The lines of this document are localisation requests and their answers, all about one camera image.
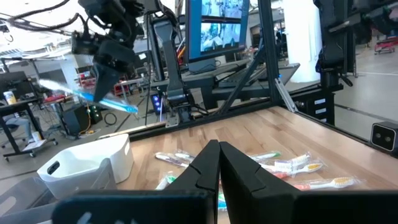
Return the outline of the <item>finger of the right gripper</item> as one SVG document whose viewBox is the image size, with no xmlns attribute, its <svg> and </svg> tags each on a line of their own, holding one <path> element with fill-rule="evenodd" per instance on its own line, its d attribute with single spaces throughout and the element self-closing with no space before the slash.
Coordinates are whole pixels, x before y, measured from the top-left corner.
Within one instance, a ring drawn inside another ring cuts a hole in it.
<svg viewBox="0 0 398 224">
<path fill-rule="evenodd" d="M 106 67 L 106 74 L 104 75 L 104 90 L 106 92 L 105 99 L 119 100 L 119 97 L 113 93 L 114 86 L 119 82 L 119 72 L 112 67 Z"/>
<path fill-rule="evenodd" d="M 106 67 L 103 67 L 101 64 L 95 63 L 93 65 L 93 71 L 96 75 L 96 85 L 94 91 L 94 102 L 99 102 L 104 98 L 107 94 L 107 72 Z"/>
</svg>

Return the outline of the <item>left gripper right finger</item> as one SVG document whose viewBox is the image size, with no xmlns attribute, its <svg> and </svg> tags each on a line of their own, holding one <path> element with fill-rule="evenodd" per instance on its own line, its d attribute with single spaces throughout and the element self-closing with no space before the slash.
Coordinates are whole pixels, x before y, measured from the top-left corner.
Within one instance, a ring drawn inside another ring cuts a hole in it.
<svg viewBox="0 0 398 224">
<path fill-rule="evenodd" d="M 228 142 L 220 143 L 223 193 L 231 223 L 294 222 L 296 188 Z"/>
</svg>

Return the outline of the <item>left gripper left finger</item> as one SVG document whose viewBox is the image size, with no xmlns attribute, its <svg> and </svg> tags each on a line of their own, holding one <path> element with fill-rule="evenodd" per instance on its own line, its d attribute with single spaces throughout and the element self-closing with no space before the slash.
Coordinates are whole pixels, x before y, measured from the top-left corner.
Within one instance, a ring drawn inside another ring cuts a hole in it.
<svg viewBox="0 0 398 224">
<path fill-rule="evenodd" d="M 217 192 L 220 179 L 220 143 L 211 140 L 188 167 L 165 189 Z"/>
</svg>

